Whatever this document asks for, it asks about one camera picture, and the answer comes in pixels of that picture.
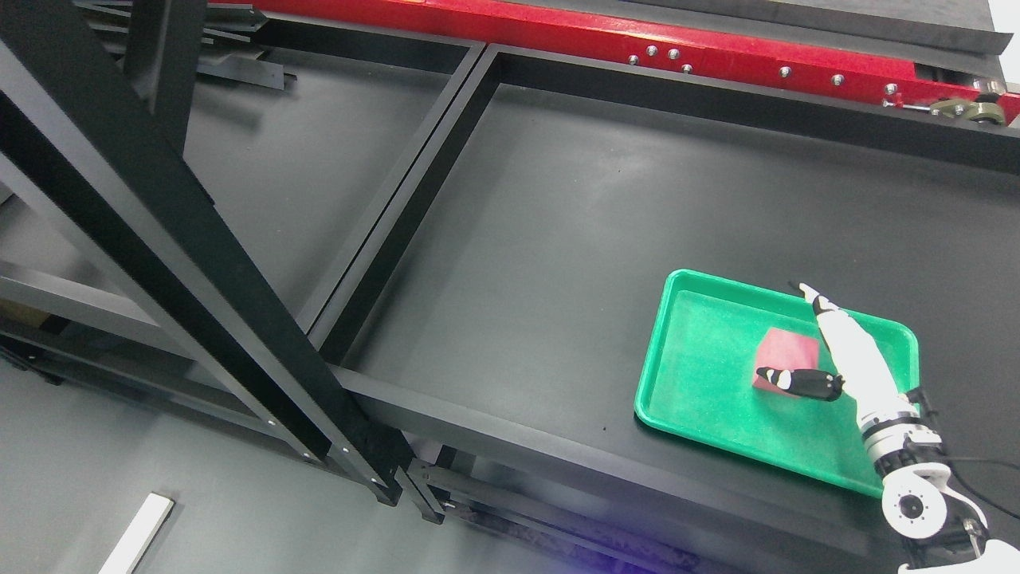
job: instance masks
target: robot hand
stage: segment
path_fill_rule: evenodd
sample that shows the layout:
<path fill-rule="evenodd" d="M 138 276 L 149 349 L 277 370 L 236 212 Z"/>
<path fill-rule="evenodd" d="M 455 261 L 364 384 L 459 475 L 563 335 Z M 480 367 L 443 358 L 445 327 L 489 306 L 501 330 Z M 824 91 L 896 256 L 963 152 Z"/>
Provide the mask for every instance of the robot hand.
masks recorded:
<path fill-rule="evenodd" d="M 949 486 L 952 471 L 945 462 L 941 437 L 900 395 L 874 338 L 811 286 L 804 282 L 797 286 L 815 312 L 839 375 L 768 367 L 758 374 L 792 395 L 822 401 L 847 395 L 857 403 L 857 426 L 882 479 L 882 513 L 910 555 L 901 574 L 1020 572 L 1020 551 L 989 539 L 981 509 Z"/>

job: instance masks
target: white strip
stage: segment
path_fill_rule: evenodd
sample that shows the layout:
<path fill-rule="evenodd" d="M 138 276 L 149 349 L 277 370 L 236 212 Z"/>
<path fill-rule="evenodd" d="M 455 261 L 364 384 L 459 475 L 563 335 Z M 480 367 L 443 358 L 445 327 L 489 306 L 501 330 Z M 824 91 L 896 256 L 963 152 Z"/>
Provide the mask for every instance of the white strip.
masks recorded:
<path fill-rule="evenodd" d="M 131 574 L 142 559 L 156 531 L 173 508 L 173 501 L 150 492 L 142 508 L 124 530 L 120 541 L 113 547 L 99 574 Z"/>

